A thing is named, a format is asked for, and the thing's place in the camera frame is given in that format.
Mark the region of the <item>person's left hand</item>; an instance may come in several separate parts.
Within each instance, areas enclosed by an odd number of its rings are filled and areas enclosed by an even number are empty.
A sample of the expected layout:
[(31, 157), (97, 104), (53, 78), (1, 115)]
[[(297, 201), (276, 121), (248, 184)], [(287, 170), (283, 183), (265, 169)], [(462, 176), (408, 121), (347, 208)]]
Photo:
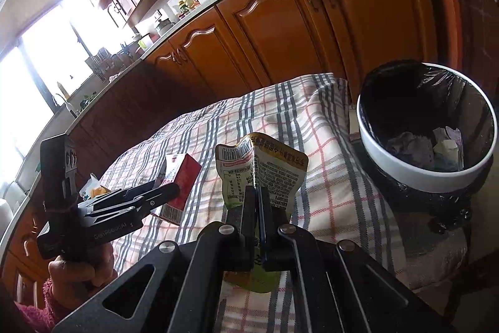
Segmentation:
[(49, 263), (51, 293), (64, 308), (75, 310), (117, 277), (109, 242), (93, 248), (90, 258), (90, 263), (78, 263), (57, 256)]

